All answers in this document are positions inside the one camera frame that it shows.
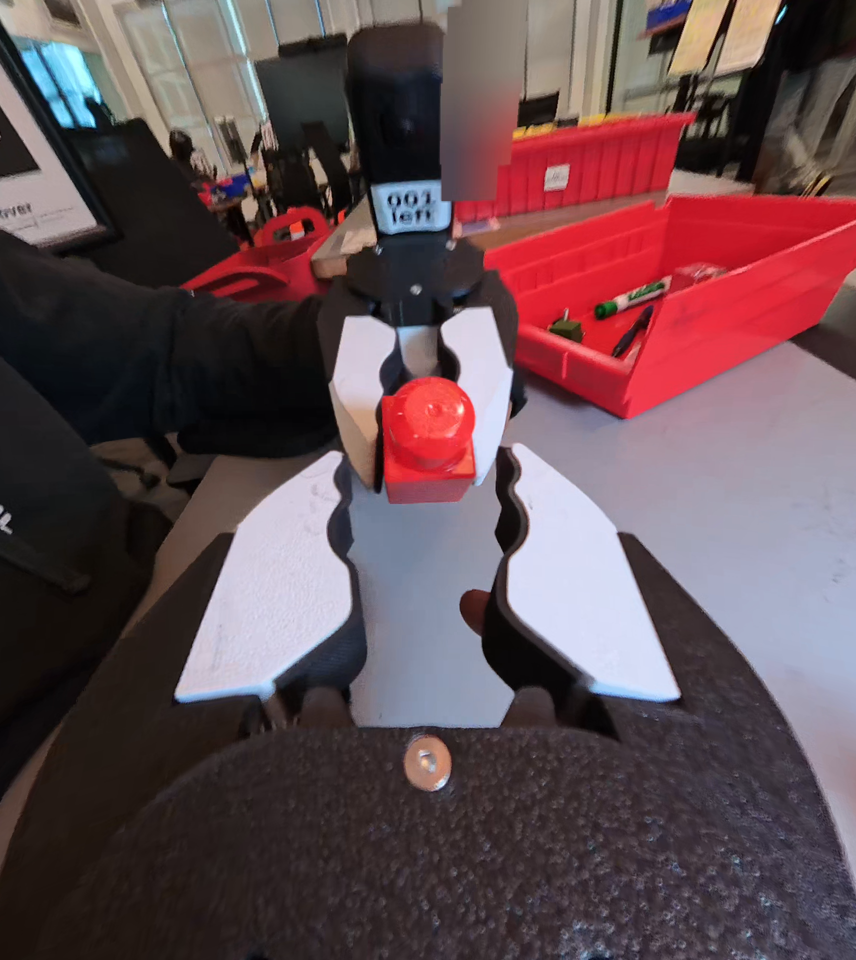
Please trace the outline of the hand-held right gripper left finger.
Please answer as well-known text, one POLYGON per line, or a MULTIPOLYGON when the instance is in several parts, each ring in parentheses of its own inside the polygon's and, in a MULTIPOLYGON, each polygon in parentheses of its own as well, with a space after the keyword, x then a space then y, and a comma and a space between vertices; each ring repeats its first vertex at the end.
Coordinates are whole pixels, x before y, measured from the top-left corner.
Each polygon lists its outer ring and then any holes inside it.
POLYGON ((351 469, 328 452, 239 523, 174 689, 182 704, 347 691, 367 659, 351 469))

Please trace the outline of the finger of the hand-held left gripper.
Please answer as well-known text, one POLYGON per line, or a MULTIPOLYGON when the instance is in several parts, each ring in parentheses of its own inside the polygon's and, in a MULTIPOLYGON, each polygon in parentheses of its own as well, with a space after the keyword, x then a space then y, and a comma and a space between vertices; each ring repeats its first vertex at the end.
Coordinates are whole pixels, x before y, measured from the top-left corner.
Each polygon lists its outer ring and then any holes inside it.
POLYGON ((492 469, 509 420, 514 370, 492 309, 463 309, 438 330, 438 367, 469 398, 475 426, 474 486, 492 469))
POLYGON ((397 330, 372 316, 346 317, 329 394, 344 453, 367 488, 379 485, 379 412, 397 381, 397 330))

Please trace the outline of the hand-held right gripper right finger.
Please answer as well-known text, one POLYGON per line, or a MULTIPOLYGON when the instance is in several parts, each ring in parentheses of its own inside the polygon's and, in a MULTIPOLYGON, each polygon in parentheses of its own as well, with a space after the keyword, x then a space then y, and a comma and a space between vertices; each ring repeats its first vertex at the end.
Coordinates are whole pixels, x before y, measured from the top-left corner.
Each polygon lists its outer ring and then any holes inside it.
POLYGON ((482 653, 515 693, 541 689, 558 724, 613 732, 607 699, 676 705, 682 690, 614 522, 521 443, 495 461, 502 550, 482 653))

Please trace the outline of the red dome cap block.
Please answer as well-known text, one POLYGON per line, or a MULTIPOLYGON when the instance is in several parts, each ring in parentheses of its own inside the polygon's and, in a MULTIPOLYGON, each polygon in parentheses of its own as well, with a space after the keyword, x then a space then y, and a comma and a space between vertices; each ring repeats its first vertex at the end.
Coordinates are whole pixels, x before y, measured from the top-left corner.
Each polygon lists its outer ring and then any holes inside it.
POLYGON ((411 380, 381 401, 383 486, 393 505, 456 503, 477 476, 474 407, 455 382, 411 380))

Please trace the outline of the red storage bin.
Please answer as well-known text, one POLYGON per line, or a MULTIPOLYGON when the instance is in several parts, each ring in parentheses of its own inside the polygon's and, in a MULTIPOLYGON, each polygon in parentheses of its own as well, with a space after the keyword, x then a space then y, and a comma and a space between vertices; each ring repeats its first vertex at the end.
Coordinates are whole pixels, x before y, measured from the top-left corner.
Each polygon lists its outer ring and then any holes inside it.
POLYGON ((622 419, 815 327, 856 268, 856 198, 679 196, 488 250, 517 305, 516 362, 622 419), (705 262, 724 276, 611 318, 594 307, 705 262), (642 310, 647 331, 612 351, 642 310), (569 308, 583 342, 548 332, 569 308))
POLYGON ((695 119, 637 115, 518 136, 498 168, 495 198, 460 200, 455 217, 472 224, 664 191, 695 119))

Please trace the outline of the person's left forearm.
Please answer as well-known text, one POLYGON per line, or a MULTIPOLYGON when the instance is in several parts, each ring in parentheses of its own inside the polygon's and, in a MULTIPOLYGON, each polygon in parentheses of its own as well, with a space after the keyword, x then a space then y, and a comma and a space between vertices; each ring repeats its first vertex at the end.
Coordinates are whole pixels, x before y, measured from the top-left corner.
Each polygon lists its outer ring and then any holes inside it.
POLYGON ((198 451, 293 457, 329 443, 322 304, 150 289, 0 229, 0 359, 89 446, 199 433, 198 451))

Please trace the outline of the black display screen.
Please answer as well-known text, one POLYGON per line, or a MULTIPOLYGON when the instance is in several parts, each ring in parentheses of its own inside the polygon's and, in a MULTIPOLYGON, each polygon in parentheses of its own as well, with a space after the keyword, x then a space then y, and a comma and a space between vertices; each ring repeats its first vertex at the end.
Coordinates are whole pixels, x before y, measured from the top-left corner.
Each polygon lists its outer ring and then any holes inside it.
POLYGON ((321 123, 340 148, 350 142, 346 100, 348 37, 340 32, 284 44, 259 59, 255 75, 281 151, 306 147, 305 124, 321 123))

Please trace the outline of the yellow storage bin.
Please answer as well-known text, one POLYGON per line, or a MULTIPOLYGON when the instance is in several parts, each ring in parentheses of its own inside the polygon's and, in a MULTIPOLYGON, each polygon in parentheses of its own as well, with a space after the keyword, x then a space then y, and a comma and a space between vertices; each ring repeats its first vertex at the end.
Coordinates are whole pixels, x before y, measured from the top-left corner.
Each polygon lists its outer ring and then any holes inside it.
POLYGON ((518 142, 525 139, 546 137, 562 131, 604 126, 607 124, 633 119, 637 116, 637 113, 615 112, 597 113, 579 117, 559 117, 554 121, 544 124, 518 126, 512 134, 512 141, 518 142))

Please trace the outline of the red plastic tote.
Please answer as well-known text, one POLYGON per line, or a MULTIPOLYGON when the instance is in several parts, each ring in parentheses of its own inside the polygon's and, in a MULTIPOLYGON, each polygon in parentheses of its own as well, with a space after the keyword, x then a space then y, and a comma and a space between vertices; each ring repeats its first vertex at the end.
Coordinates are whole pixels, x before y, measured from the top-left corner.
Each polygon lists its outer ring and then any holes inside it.
POLYGON ((329 282, 317 279, 313 253, 331 234, 325 214, 313 207, 294 207, 268 220, 254 234, 254 245, 224 259, 182 285, 193 294, 210 294, 243 304, 298 302, 326 294, 329 282), (302 219, 313 231, 301 240, 282 238, 283 229, 302 219))

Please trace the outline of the green marker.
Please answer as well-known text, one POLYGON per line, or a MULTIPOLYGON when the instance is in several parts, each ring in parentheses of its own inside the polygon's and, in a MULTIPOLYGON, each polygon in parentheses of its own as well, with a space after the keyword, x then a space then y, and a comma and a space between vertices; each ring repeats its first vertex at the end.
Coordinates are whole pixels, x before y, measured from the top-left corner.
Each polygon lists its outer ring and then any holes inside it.
POLYGON ((672 285, 671 274, 661 279, 637 287, 624 294, 617 294, 614 298, 599 302, 594 307, 594 317, 598 321, 607 320, 639 305, 650 303, 666 295, 672 285))

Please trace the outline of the grey side table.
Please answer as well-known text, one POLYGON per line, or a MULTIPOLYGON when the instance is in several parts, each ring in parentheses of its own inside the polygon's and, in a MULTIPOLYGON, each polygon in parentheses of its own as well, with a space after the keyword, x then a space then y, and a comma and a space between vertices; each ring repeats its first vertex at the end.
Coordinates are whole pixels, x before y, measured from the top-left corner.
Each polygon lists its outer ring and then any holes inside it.
MULTIPOLYGON (((655 191, 649 194, 594 200, 588 203, 559 207, 551 210, 535 211, 504 218, 492 218, 486 221, 466 224, 466 237, 480 250, 488 251, 529 236, 548 233, 563 226, 579 223, 599 217, 632 205, 649 201, 663 204, 669 191, 655 191)), ((367 199, 359 203, 312 254, 311 267, 314 276, 321 281, 330 281, 344 275, 347 270, 350 253, 344 246, 350 234, 361 232, 367 236, 374 228, 371 204, 367 199)))

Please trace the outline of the small clear plastic box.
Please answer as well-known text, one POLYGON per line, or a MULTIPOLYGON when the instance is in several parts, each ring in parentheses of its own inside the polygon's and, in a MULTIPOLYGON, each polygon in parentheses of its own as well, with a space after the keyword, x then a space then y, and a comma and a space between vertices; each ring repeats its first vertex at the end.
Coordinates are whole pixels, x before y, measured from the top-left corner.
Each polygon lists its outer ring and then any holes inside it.
POLYGON ((706 262, 678 267, 671 273, 669 293, 681 293, 700 284, 719 279, 727 272, 727 268, 706 262))

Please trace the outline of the large black board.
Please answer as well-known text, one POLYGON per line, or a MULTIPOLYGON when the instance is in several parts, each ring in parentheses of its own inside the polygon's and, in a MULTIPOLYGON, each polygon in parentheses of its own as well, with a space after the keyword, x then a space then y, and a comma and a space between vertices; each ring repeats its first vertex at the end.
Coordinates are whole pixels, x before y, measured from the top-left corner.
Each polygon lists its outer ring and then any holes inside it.
POLYGON ((98 270, 151 289, 182 286, 239 252, 142 119, 64 136, 112 233, 73 251, 98 270))

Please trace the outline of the paper sheet board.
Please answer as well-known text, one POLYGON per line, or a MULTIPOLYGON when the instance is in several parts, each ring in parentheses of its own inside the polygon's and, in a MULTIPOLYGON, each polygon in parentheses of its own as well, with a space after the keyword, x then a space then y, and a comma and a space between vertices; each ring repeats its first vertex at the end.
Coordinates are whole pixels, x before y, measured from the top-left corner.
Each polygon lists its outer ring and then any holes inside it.
POLYGON ((697 75, 705 69, 730 4, 730 1, 692 2, 667 72, 669 77, 697 75))
POLYGON ((734 2, 715 76, 724 77, 757 66, 782 6, 782 1, 734 2))

